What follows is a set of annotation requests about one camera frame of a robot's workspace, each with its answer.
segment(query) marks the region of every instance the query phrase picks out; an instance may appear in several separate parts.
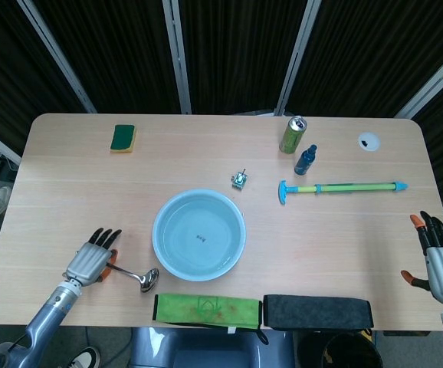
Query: soda can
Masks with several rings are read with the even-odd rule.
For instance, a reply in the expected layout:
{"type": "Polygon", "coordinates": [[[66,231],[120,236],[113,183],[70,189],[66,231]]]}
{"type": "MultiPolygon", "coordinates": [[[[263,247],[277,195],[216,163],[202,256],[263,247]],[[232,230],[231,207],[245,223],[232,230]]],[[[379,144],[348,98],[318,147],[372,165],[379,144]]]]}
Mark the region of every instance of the soda can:
{"type": "Polygon", "coordinates": [[[292,117],[284,131],[283,139],[280,143],[280,151],[282,153],[294,153],[306,129],[307,122],[303,117],[292,117]]]}

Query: metal ladle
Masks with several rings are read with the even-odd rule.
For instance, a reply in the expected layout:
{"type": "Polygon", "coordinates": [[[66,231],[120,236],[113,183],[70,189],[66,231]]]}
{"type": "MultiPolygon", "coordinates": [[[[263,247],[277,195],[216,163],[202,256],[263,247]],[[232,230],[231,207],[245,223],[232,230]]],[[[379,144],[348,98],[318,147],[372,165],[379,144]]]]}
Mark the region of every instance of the metal ladle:
{"type": "Polygon", "coordinates": [[[122,268],[117,267],[114,264],[107,263],[107,267],[112,268],[113,270],[119,271],[126,276],[130,276],[139,282],[139,289],[142,293],[146,293],[153,289],[157,281],[159,280],[159,269],[152,268],[150,271],[146,272],[143,276],[139,276],[138,274],[134,274],[133,272],[129,272],[122,268]]]}

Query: table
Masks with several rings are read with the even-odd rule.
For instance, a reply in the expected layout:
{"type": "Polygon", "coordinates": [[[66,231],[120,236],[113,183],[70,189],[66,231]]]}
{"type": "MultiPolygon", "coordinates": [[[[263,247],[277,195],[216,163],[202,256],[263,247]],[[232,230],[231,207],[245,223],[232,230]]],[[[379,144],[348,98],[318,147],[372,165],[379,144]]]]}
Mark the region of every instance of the table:
{"type": "Polygon", "coordinates": [[[112,272],[83,289],[65,325],[154,326],[155,293],[357,297],[372,305],[379,330],[441,330],[442,306],[401,278],[425,278],[409,214],[443,211],[424,140],[411,120],[308,117],[297,154],[278,150],[287,117],[45,114],[36,119],[0,232],[0,324],[27,324],[75,251],[100,227],[121,228],[117,265],[161,272],[154,293],[112,272]],[[134,151],[111,154],[115,124],[138,128],[134,151]],[[366,152],[362,132],[381,146],[366,152]],[[297,155],[311,143],[317,158],[297,176],[297,155]],[[246,169],[239,192],[231,176],[246,169]],[[288,185],[391,182],[404,192],[289,195],[288,185]],[[194,283],[169,274],[151,244],[154,218],[173,195],[193,188],[224,193],[248,230],[240,261],[226,275],[194,283]]]}

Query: blue bottle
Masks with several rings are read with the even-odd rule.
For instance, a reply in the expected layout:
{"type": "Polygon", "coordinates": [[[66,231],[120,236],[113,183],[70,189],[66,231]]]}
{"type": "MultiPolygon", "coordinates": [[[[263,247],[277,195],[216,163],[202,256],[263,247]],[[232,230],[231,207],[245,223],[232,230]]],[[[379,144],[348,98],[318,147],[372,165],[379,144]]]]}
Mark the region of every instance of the blue bottle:
{"type": "Polygon", "coordinates": [[[296,174],[305,175],[307,173],[310,165],[312,165],[313,161],[315,160],[315,151],[317,151],[317,146],[313,144],[309,149],[301,154],[301,157],[295,166],[296,174]]]}

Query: black towel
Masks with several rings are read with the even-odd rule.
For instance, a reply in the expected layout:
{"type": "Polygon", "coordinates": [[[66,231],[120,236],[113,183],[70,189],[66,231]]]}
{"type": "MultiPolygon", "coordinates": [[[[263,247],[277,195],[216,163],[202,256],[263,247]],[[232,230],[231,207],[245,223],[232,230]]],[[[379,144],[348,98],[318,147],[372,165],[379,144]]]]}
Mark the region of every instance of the black towel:
{"type": "Polygon", "coordinates": [[[351,297],[265,295],[264,325],[274,330],[365,330],[373,327],[368,301],[351,297]]]}

